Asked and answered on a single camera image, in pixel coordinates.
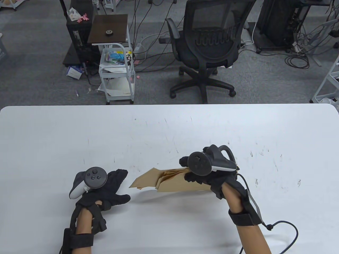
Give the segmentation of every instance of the forearm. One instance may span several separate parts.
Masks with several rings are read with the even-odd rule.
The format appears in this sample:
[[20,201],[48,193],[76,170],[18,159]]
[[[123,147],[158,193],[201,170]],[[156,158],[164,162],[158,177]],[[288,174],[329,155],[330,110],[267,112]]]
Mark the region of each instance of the forearm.
[[[101,201],[95,202],[97,205],[101,205]],[[93,216],[89,210],[86,208],[83,208],[80,211],[80,214],[78,216],[77,220],[77,228],[75,231],[75,234],[90,234],[92,233],[92,219]],[[86,248],[78,248],[72,250],[72,254],[91,254],[92,250],[91,247],[86,247]]]
[[[222,192],[227,200],[232,213],[243,210],[239,194],[229,185],[222,186]],[[271,254],[270,248],[259,226],[237,226],[241,244],[246,254]]]

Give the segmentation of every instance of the hand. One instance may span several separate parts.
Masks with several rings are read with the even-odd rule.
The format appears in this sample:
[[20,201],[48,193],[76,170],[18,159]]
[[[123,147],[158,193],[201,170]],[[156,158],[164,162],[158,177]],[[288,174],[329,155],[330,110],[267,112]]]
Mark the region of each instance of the hand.
[[101,208],[104,211],[111,209],[112,206],[122,205],[130,201],[129,195],[117,195],[117,191],[128,174],[127,170],[118,169],[107,174],[107,182],[99,189],[94,189],[84,193],[82,198],[76,204],[83,207],[90,207],[97,201],[102,201]]
[[[179,163],[182,167],[187,167],[187,159],[185,156],[179,160]],[[213,191],[217,198],[228,199],[228,198],[239,198],[241,195],[246,196],[245,189],[242,185],[237,181],[237,171],[228,172],[228,171],[212,171],[210,174],[206,176],[199,176],[192,172],[189,172],[185,175],[185,180],[188,182],[197,182],[199,184],[207,184],[211,186],[211,191]],[[224,183],[227,183],[229,188],[223,188]]]

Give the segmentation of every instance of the dark wooden tabletop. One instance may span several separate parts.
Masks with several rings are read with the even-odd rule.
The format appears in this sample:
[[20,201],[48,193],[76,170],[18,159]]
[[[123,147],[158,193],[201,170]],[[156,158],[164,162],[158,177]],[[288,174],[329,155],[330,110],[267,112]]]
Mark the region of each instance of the dark wooden tabletop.
[[93,20],[88,43],[121,43],[126,41],[127,14],[96,15]]

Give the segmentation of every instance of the vr controller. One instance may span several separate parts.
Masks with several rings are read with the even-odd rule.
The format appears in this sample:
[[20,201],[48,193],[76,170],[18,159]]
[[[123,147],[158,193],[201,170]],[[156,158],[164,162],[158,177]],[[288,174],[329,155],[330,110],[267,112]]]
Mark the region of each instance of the vr controller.
[[[226,151],[230,159],[225,158],[222,151]],[[217,170],[233,172],[239,169],[232,151],[226,145],[220,147],[211,145],[205,147],[202,152],[193,152],[190,156],[183,157],[180,160],[181,162],[183,162],[182,160],[187,160],[190,170],[194,174],[201,176]]]
[[70,199],[77,199],[84,192],[90,189],[98,189],[107,181],[107,173],[99,167],[92,167],[86,171],[81,171],[75,176],[73,187],[69,192]]

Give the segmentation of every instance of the chair base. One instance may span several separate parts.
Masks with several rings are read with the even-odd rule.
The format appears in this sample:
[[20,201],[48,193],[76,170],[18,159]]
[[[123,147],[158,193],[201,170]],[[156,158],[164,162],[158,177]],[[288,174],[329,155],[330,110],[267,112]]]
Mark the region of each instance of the chair base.
[[186,67],[186,66],[180,66],[179,67],[179,75],[183,75],[184,73],[187,73],[192,79],[191,80],[187,80],[184,81],[176,86],[173,86],[170,89],[170,97],[172,99],[174,99],[177,95],[176,92],[181,90],[181,89],[185,89],[185,88],[189,88],[192,86],[198,86],[200,89],[200,93],[201,93],[201,98],[202,98],[202,103],[203,104],[207,104],[207,91],[206,91],[206,86],[214,86],[214,87],[220,87],[220,88],[224,88],[230,91],[229,95],[231,97],[234,97],[237,93],[234,90],[234,86],[226,83],[226,82],[222,82],[220,80],[216,80],[216,79],[210,79],[209,76],[211,74],[216,75],[218,73],[217,68],[210,68],[207,69],[207,72],[205,73],[205,75],[202,75],[201,73],[197,73],[194,70]]

